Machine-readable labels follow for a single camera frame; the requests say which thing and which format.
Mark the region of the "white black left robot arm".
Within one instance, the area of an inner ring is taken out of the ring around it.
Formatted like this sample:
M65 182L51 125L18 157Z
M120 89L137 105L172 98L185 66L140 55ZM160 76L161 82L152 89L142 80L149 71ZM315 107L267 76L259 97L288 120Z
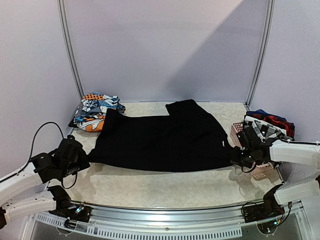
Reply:
M68 176L76 177L89 167L83 145L72 135L62 139L51 152L32 157L25 166L0 179L0 226L40 212L65 218L67 226L70 221L88 222L91 208L83 203L73 204L63 184L49 186L24 199L16 197L52 180L63 182Z

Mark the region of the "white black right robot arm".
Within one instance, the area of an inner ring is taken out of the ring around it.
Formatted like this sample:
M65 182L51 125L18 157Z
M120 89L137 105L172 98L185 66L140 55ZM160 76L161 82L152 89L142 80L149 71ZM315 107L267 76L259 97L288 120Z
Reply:
M247 168L255 168L266 163L292 163L320 168L320 144L299 142L280 137L260 137L253 126L246 127L237 134L241 147L233 150L231 162ZM280 185L264 196L264 203L258 213L269 218L278 210L278 205L318 196L320 194L320 175L313 174L299 182Z

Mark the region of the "black t-shirt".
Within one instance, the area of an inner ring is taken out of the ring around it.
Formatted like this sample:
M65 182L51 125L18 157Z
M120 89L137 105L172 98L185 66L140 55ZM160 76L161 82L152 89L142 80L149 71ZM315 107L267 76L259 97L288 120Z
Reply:
M232 166L234 148L216 118L194 100L166 104L168 115L129 117L109 109L88 161L156 172Z

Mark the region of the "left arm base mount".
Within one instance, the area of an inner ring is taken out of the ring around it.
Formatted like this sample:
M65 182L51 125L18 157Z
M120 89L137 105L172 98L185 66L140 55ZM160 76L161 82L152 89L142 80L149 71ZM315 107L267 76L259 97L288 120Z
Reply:
M70 196L59 185L51 186L47 189L55 201L55 209L48 212L62 218L69 218L71 221L80 221L88 223L90 220L92 208L82 203L72 203Z

